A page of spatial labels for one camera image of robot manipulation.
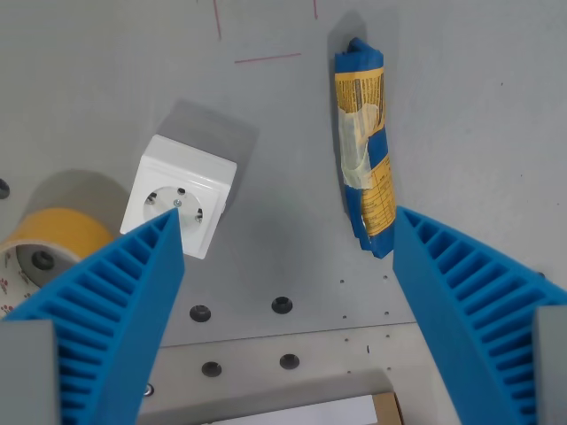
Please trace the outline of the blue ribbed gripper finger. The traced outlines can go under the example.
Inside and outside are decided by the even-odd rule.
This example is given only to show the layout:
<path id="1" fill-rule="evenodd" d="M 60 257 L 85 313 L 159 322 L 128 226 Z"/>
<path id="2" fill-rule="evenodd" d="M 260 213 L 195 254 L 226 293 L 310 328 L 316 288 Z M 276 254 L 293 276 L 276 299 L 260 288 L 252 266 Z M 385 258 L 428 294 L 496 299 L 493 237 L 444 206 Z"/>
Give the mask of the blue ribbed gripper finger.
<path id="1" fill-rule="evenodd" d="M 565 290 L 499 251 L 398 207 L 393 271 L 463 424 L 537 421 L 532 323 Z"/>
<path id="2" fill-rule="evenodd" d="M 49 321 L 65 424 L 133 424 L 184 275 L 171 209 L 37 291 L 7 321 Z"/>

